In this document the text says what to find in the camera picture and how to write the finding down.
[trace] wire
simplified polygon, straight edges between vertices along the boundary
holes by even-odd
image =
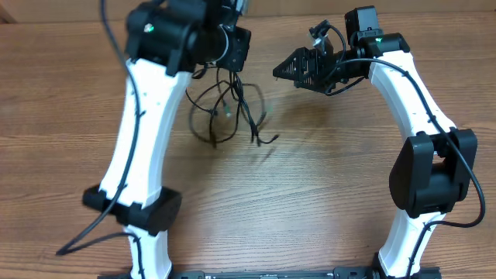
[[[348,84],[347,86],[345,86],[345,87],[343,87],[343,88],[339,89],[338,91],[329,92],[329,93],[324,93],[324,95],[326,95],[326,96],[329,96],[329,97],[330,97],[330,96],[334,96],[334,95],[337,95],[337,94],[341,94],[341,93],[343,93],[343,92],[345,92],[345,91],[348,91],[348,89],[352,88],[353,86],[355,86],[355,85],[359,84],[359,83],[360,83],[362,80],[364,80],[364,79],[365,79],[365,77],[360,77],[360,78],[358,78],[356,81],[354,81],[354,82],[352,82],[352,83]]]
[[[353,34],[351,34],[350,36],[350,48],[353,49],[355,47],[355,43],[354,43],[354,40],[355,40],[355,37],[358,36],[358,32],[359,31],[355,31],[353,32]]]
[[[260,138],[260,130],[261,130],[260,127],[262,126],[263,121],[267,117],[267,112],[265,111],[264,95],[262,94],[260,87],[256,84],[243,84],[239,75],[237,73],[232,72],[232,71],[229,72],[229,81],[225,81],[225,80],[220,81],[219,72],[220,72],[220,68],[217,69],[216,76],[215,76],[215,80],[217,82],[214,85],[212,85],[211,87],[207,88],[205,91],[203,91],[196,98],[196,100],[193,101],[188,95],[188,99],[193,104],[193,106],[191,107],[190,113],[189,113],[189,118],[188,118],[189,128],[190,128],[191,132],[193,133],[193,135],[195,135],[199,140],[201,140],[204,143],[211,143],[212,146],[214,148],[216,148],[217,144],[224,143],[224,142],[232,139],[236,135],[238,127],[239,127],[239,115],[241,114],[241,115],[243,115],[243,118],[246,120],[246,122],[248,122],[248,124],[250,125],[251,142],[253,142],[255,139],[257,139],[257,145],[261,146],[261,144],[270,144],[273,141],[275,141],[279,137],[279,135],[274,136],[269,141],[266,141],[266,140],[263,140]],[[223,91],[220,87],[221,84],[228,85],[227,89],[225,89]],[[244,98],[244,87],[245,86],[255,88],[255,90],[257,91],[257,94],[260,97],[262,112],[261,112],[260,118],[256,122],[253,119],[251,112],[250,112],[250,107],[248,106],[248,104]],[[213,109],[202,108],[201,106],[198,105],[198,102],[205,95],[207,95],[213,88],[217,88],[217,90],[219,92],[219,98],[215,102]],[[236,124],[234,126],[233,132],[229,136],[227,136],[224,139],[217,139],[217,135],[215,134],[214,129],[213,129],[214,120],[215,120],[215,116],[218,115],[217,108],[219,107],[221,102],[222,102],[222,105],[224,106],[226,114],[230,113],[229,112],[229,106],[227,105],[227,103],[225,101],[225,96],[228,93],[231,93],[232,99],[234,101],[238,102],[237,109],[236,109]],[[208,121],[208,138],[201,136],[198,132],[196,132],[196,130],[194,128],[193,115],[195,113],[195,109],[200,109],[200,110],[210,114],[210,118]]]
[[[107,34],[108,40],[110,41],[112,48],[114,49],[119,63],[122,65],[122,67],[126,70],[126,73],[129,76],[129,79],[131,81],[131,85],[133,86],[133,92],[131,93],[134,95],[135,98],[135,123],[134,123],[134,133],[133,133],[133,140],[131,142],[131,147],[129,148],[129,155],[126,161],[126,165],[124,166],[124,171],[122,172],[122,177],[120,179],[119,185],[117,186],[117,190],[115,192],[114,197],[108,204],[107,208],[100,214],[100,216],[93,221],[86,229],[84,229],[82,232],[80,232],[76,237],[74,237],[71,241],[69,241],[66,245],[64,245],[62,248],[60,248],[57,252],[57,256],[64,256],[69,253],[77,252],[79,250],[83,250],[84,248],[87,248],[93,244],[100,243],[101,241],[105,241],[107,239],[111,239],[117,236],[124,236],[122,235],[123,232],[118,233],[118,234],[112,234],[108,236],[103,236],[99,239],[92,240],[88,243],[82,244],[80,246],[77,246],[75,248],[71,248],[73,245],[76,243],[80,242],[87,234],[89,234],[102,220],[110,213],[110,211],[113,209],[114,205],[117,203],[119,200],[120,195],[122,194],[122,191],[124,188],[126,188],[126,179],[129,174],[129,169],[131,168],[131,163],[133,162],[133,157],[134,153],[136,151],[136,143],[138,141],[138,134],[140,130],[140,117],[141,117],[141,109],[140,109],[140,97],[139,97],[139,92],[138,92],[138,87],[136,85],[136,80],[133,77],[133,74],[129,70],[126,64],[126,59],[124,57],[123,52],[121,51],[119,44],[117,43],[117,40],[115,39],[115,36],[110,29],[110,26],[108,25],[107,21],[107,16],[106,16],[106,1],[105,0],[100,0],[100,16],[102,19],[102,24],[105,27],[105,32]],[[140,245],[140,239],[138,236],[136,236],[133,233],[127,233],[126,236],[130,236],[134,238],[136,245],[138,246],[138,258],[139,258],[139,272],[141,273],[142,279],[145,279],[144,271],[143,271],[143,262],[141,259],[141,245]]]
[[[344,61],[344,58],[346,56],[346,41],[344,40],[343,34],[336,27],[334,27],[331,24],[329,24],[329,28],[332,29],[338,35],[339,39],[341,40],[341,43],[343,44],[343,52],[341,53],[341,57],[338,60],[338,63],[336,63],[334,65],[334,68],[332,69],[332,71],[330,73],[328,73],[327,76],[325,76],[325,78],[323,79],[324,81],[326,81],[327,79],[329,79],[330,77],[332,77],[332,75],[337,71],[337,69],[339,67],[339,63],[343,62]],[[330,86],[327,87],[327,89],[325,90],[325,94],[326,95],[330,92],[330,90],[332,89],[332,87],[334,85],[336,85],[336,83],[332,83]]]
[[[85,244],[82,244],[76,248],[69,249],[67,251],[67,253],[74,253],[74,252],[83,250],[84,248],[88,248],[88,247],[93,246],[95,244],[102,243],[102,242],[105,242],[107,240],[118,238],[118,237],[132,237],[134,239],[133,242],[136,243],[136,247],[138,249],[139,274],[141,275],[142,279],[145,279],[145,274],[144,274],[145,269],[143,268],[143,251],[141,250],[141,242],[140,242],[140,238],[134,233],[130,233],[130,232],[118,232],[117,233],[116,232],[116,233],[109,234],[107,236],[98,237],[97,239],[93,239],[92,241],[89,241]]]
[[[448,142],[449,146],[452,148],[453,152],[456,154],[458,157],[458,160],[462,163],[463,167],[467,171],[467,173],[470,176],[470,179],[474,183],[474,187],[477,191],[477,196],[479,197],[479,202],[480,202],[480,211],[479,211],[479,216],[472,222],[462,224],[462,223],[457,223],[457,222],[448,222],[448,221],[431,221],[425,224],[424,228],[422,229],[419,238],[417,239],[417,243],[415,244],[414,250],[412,251],[412,256],[410,257],[410,262],[408,264],[408,269],[407,269],[407,274],[406,274],[406,279],[409,279],[411,277],[410,273],[412,272],[412,267],[414,264],[415,257],[417,255],[417,252],[419,251],[420,245],[422,244],[422,240],[425,236],[425,233],[427,230],[430,229],[431,226],[436,226],[436,225],[445,225],[445,226],[452,226],[452,227],[457,227],[457,228],[472,228],[477,225],[479,225],[482,220],[484,219],[484,216],[486,214],[486,201],[484,199],[484,193],[482,192],[481,185],[479,184],[478,179],[475,176],[475,173],[472,171],[468,163],[465,161],[465,158],[463,157],[462,153],[456,147],[456,144],[451,140],[450,136],[444,131],[444,129],[441,127],[441,125],[437,122],[436,116],[432,114],[432,111],[429,107],[429,104],[425,100],[425,97],[422,93],[422,90],[420,89],[419,85],[415,81],[415,79],[405,70],[401,69],[399,66],[396,66],[392,63],[389,63],[387,61],[383,60],[378,60],[378,59],[373,59],[373,58],[357,58],[357,59],[351,59],[347,61],[343,61],[338,63],[337,65],[344,65],[344,64],[350,64],[350,63],[356,63],[356,62],[361,62],[361,63],[377,63],[377,64],[383,64],[385,66],[388,66],[392,69],[395,69],[396,71],[400,72],[403,74],[413,85],[414,89],[417,91],[418,97],[420,98],[420,101],[422,102],[422,105],[424,106],[425,111],[427,112],[427,115],[429,116],[432,124],[435,126],[435,128],[443,135],[443,137],[446,139]]]

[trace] wall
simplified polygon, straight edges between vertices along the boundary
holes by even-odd
[[[108,0],[108,17],[124,19],[143,0]],[[251,0],[249,16],[343,14],[375,5],[386,12],[492,11],[495,0]],[[0,0],[8,22],[83,22],[98,20],[98,0]]]

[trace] wooden tabletop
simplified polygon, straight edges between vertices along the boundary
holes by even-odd
[[[363,82],[328,98],[272,77],[295,48],[310,47],[308,27],[324,18],[239,23],[253,32],[241,77],[263,89],[269,115],[261,135],[280,134],[273,144],[250,144],[243,122],[235,139],[213,150],[192,136],[191,104],[181,103],[164,164],[164,184],[184,196],[169,233],[174,268],[368,265],[384,244],[396,209],[388,175],[402,142],[381,94]],[[327,18],[344,31],[341,15]],[[487,217],[473,229],[437,228],[422,265],[441,267],[446,278],[495,277],[496,13],[380,15],[380,22],[386,33],[404,35],[439,107],[479,140],[475,173]],[[113,26],[124,42],[123,22]],[[97,215],[81,196],[100,182],[112,157],[124,80],[97,22],[0,26],[1,278],[95,278],[130,266],[124,239],[54,256]],[[214,71],[194,82],[191,94],[213,83]],[[195,115],[197,129],[204,132],[207,120]],[[230,125],[218,124],[226,131]],[[478,209],[470,186],[446,219],[469,222]],[[90,237],[119,230],[108,217]]]

